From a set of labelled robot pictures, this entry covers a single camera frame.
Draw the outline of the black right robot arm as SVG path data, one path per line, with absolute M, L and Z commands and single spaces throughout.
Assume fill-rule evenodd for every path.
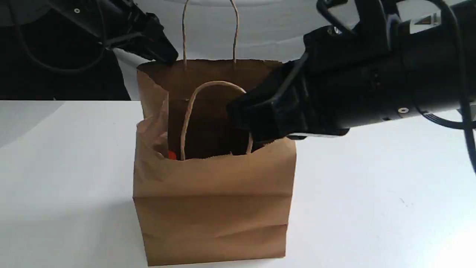
M 231 125 L 257 143 L 344 136 L 351 128 L 459 109 L 454 27 L 441 11 L 401 21 L 396 0 L 357 0 L 350 28 L 318 0 L 330 23 L 304 35 L 305 52 L 227 105 Z

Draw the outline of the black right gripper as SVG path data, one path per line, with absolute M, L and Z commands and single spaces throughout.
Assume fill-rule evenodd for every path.
M 283 137 L 343 136 L 349 129 L 407 119 L 409 93 L 401 38 L 406 22 L 378 35 L 356 26 L 347 39 L 316 29 L 304 54 L 273 70 L 255 88 L 226 106 L 234 128 L 254 142 Z

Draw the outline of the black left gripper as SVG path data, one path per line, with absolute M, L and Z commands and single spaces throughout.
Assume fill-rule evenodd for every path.
M 177 60 L 178 52 L 158 17 L 132 0 L 50 0 L 49 5 L 109 48 L 167 66 Z

